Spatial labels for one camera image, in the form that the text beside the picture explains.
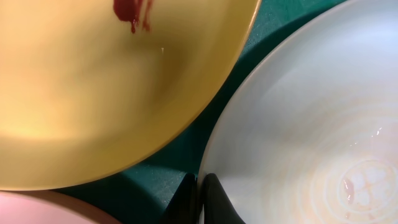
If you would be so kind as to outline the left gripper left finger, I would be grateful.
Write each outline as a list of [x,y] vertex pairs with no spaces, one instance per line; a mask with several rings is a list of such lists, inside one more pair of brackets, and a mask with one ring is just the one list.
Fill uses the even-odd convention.
[[186,174],[165,209],[160,224],[196,224],[197,178]]

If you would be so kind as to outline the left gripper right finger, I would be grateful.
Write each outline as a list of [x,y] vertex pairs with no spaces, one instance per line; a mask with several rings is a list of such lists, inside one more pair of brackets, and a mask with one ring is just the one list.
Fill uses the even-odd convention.
[[204,224],[244,224],[219,179],[213,173],[207,174],[202,184]]

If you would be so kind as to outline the light blue round plate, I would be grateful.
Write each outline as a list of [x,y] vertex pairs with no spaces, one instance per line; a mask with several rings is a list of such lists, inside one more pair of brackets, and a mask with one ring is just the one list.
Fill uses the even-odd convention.
[[245,79],[198,178],[246,223],[397,222],[397,0],[346,1]]

